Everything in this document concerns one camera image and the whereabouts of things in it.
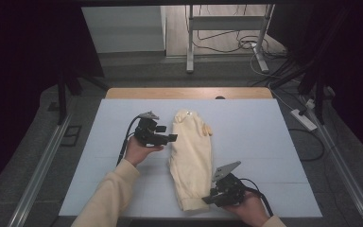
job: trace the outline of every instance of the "metal frame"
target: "metal frame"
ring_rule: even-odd
[[[193,32],[195,30],[259,30],[257,44],[252,44],[255,57],[258,60],[262,73],[268,73],[267,63],[261,51],[262,41],[269,24],[273,5],[268,5],[265,16],[196,16],[193,14],[193,5],[190,5],[187,47],[187,73],[194,72],[194,46]]]
[[[309,110],[308,113],[310,115],[311,120],[313,120],[317,125],[319,132],[322,135],[323,141],[326,143],[327,147],[329,148],[330,156],[335,164],[337,172],[340,175],[340,178],[343,181],[344,185],[346,186],[346,189],[349,192],[359,212],[359,215],[363,219],[363,190],[361,186],[359,185],[352,171],[349,169],[343,157],[341,156],[340,151],[336,145],[336,141],[333,141],[331,135],[329,134],[329,131],[325,128],[324,125],[322,125],[319,122],[313,110]]]
[[[74,109],[76,108],[77,98],[72,97],[68,106],[68,115],[66,115],[61,125],[58,125],[53,132],[48,145],[46,146],[43,156],[40,159],[34,173],[27,185],[22,198],[20,198],[13,215],[10,218],[8,226],[23,226],[26,222],[31,207],[37,198],[40,188],[45,179],[46,173],[51,166],[52,160],[55,157],[58,146],[60,145],[61,138],[66,132],[67,126],[70,123]]]

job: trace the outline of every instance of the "white wall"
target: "white wall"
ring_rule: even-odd
[[[161,7],[82,8],[82,11],[97,53],[164,50],[165,13]]]

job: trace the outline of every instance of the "beige sleeve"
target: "beige sleeve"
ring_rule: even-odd
[[[169,160],[179,207],[183,211],[208,209],[201,199],[209,196],[212,179],[212,134],[196,112],[180,110],[175,115],[173,133],[178,135],[172,143]]]
[[[120,212],[130,203],[132,186],[140,173],[128,161],[108,173],[72,226],[116,226]]]
[[[285,227],[277,216],[272,216],[262,227]]]

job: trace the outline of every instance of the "hand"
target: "hand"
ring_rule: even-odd
[[[132,136],[128,141],[125,159],[133,166],[137,166],[139,163],[143,162],[151,152],[162,149],[164,149],[164,146],[145,147]]]
[[[239,205],[229,205],[223,208],[237,214],[242,221],[252,227],[263,226],[269,219],[261,199],[248,191],[246,191],[243,202]]]

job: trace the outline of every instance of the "gray floor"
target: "gray floor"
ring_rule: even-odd
[[[164,53],[106,54],[100,55],[106,77],[100,79],[112,87],[245,87],[264,76],[253,73],[250,57],[206,57],[197,58],[194,74],[185,73],[183,58],[165,58]],[[283,60],[268,60],[268,67],[275,70]],[[255,62],[254,69],[259,70]],[[78,159],[84,148],[100,100],[105,92],[93,84],[80,79],[83,93],[78,97],[76,112],[71,126],[81,126],[75,146],[60,147],[43,187],[28,215],[25,226],[70,226],[74,217],[60,217],[58,212],[66,195]],[[289,82],[283,86],[295,94],[298,83]],[[301,104],[281,90],[275,91],[284,102],[293,108]],[[57,88],[47,89],[41,95],[41,107],[22,143],[0,176],[0,226],[7,226],[18,200],[42,155],[48,140],[56,127],[58,112],[48,111],[52,102],[57,102]],[[344,159],[363,188],[363,146],[340,120],[336,112],[325,101],[324,118],[326,126],[337,139]],[[289,128],[303,127],[289,114],[286,105],[280,107]],[[312,137],[291,133],[297,151],[302,158],[320,152],[320,144]],[[284,218],[288,226],[363,226],[350,195],[328,155],[322,160],[302,163],[323,218]],[[236,222],[189,222],[192,226],[235,226]],[[118,226],[184,226],[180,221],[120,219]]]
[[[194,6],[194,16],[264,16],[265,5],[202,5]],[[186,16],[189,16],[189,7],[185,6],[166,6],[166,55],[167,56],[185,56],[188,44],[188,32]],[[206,37],[214,36],[225,32],[226,30],[201,30],[194,31],[193,42],[197,46],[210,47],[220,51],[227,51],[222,53],[209,48],[195,47],[195,55],[248,55],[252,51],[249,48],[249,44],[245,44],[243,47],[238,48],[238,40],[245,36],[251,36],[243,38],[243,41],[257,41],[255,36],[258,36],[258,30],[243,30],[240,32],[231,32],[216,36],[211,39],[205,39]],[[264,48],[269,52],[283,52],[285,48],[277,41],[265,36],[266,44]]]

